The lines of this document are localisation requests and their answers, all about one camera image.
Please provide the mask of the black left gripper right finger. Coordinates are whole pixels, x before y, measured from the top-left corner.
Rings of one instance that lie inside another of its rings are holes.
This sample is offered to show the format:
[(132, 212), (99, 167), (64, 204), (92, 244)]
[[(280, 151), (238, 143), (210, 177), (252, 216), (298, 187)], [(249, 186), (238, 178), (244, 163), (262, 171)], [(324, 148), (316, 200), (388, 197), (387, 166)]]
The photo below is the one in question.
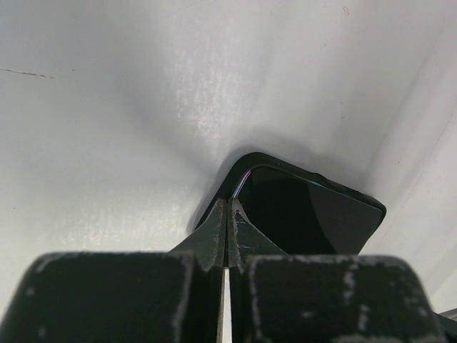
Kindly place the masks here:
[(447, 342), (421, 281), (390, 256), (289, 255), (228, 205), (234, 342)]

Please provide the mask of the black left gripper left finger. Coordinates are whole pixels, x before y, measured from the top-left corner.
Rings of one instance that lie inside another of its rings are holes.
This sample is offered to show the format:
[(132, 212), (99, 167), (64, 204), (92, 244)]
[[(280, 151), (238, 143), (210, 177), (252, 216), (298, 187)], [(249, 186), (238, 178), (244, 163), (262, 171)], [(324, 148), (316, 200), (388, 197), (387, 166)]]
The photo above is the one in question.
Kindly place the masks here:
[(25, 272), (3, 342), (220, 342), (228, 204), (170, 252), (55, 252)]

